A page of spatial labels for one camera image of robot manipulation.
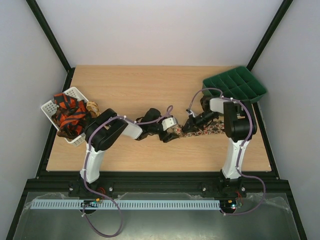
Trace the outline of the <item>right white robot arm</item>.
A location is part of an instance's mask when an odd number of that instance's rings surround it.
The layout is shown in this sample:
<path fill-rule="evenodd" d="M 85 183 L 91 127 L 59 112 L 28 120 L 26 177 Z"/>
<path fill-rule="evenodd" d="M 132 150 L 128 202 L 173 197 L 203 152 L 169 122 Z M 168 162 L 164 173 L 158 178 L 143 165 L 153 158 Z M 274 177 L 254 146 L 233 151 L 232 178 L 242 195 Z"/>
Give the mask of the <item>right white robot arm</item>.
<path fill-rule="evenodd" d="M 200 99 L 203 112 L 195 115 L 187 109 L 188 120 L 182 127 L 185 134 L 204 131 L 207 125 L 219 116 L 223 116 L 223 131 L 228 137 L 226 161 L 222 168 L 224 180 L 218 183 L 218 191 L 229 196 L 236 189 L 232 180 L 242 176 L 242 164 L 247 146 L 257 132 L 257 123 L 249 100 L 237 100 L 232 97 L 203 96 Z"/>

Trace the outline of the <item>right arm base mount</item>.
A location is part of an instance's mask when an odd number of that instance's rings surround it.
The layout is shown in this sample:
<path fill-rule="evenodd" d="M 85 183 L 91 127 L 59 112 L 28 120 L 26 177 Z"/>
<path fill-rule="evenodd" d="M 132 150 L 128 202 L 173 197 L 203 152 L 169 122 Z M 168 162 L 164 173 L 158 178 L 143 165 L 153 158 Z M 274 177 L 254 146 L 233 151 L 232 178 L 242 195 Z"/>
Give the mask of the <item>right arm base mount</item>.
<path fill-rule="evenodd" d="M 243 191 L 243 186 L 239 184 L 224 184 L 222 182 L 207 181 L 200 185 L 202 196 L 205 198 L 215 199 L 235 199 L 238 197 L 245 198 L 246 191 Z"/>

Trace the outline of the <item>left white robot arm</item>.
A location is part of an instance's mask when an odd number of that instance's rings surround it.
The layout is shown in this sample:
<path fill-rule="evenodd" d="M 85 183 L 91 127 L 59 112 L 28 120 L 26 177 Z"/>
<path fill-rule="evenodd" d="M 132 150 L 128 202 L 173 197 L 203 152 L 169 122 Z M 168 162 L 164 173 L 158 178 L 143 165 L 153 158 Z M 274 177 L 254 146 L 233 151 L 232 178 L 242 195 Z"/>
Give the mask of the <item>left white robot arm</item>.
<path fill-rule="evenodd" d="M 86 156 L 80 170 L 84 182 L 91 184 L 99 179 L 105 152 L 121 135 L 136 141 L 158 135 L 165 142 L 168 130 L 178 125 L 176 118 L 171 115 L 172 108 L 170 106 L 164 116 L 157 109 L 150 108 L 143 117 L 136 120 L 120 116 L 109 108 L 94 118 L 84 130 Z"/>

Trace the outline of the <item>floral patterned tie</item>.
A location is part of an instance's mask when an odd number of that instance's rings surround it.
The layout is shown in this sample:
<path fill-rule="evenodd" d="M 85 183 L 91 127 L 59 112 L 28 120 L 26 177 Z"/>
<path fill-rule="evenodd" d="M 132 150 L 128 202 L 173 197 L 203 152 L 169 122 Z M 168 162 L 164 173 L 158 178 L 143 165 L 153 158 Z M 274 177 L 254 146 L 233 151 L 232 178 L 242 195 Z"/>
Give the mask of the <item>floral patterned tie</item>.
<path fill-rule="evenodd" d="M 222 120 L 213 121 L 209 125 L 205 126 L 204 129 L 196 129 L 191 132 L 183 132 L 182 126 L 177 125 L 173 128 L 173 133 L 178 138 L 189 138 L 189 137 L 197 137 L 197 136 L 205 136 L 205 135 L 217 135 L 224 134 L 224 122 Z"/>

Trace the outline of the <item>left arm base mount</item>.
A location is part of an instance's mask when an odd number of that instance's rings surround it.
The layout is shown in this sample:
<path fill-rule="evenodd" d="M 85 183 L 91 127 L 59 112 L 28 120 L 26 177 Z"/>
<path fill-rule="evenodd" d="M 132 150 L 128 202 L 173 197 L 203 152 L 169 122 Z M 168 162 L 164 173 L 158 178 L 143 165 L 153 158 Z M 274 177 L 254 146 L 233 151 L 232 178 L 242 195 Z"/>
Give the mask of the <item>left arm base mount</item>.
<path fill-rule="evenodd" d="M 104 188 L 104 185 L 99 184 L 99 181 L 93 183 L 87 183 L 87 186 L 94 192 L 104 194 L 108 197 L 111 197 L 112 194 Z M 80 200 L 93 200 L 93 199 L 103 199 L 99 194 L 89 191 L 84 184 L 83 179 L 70 181 L 68 184 L 68 196 L 71 198 L 78 198 Z"/>

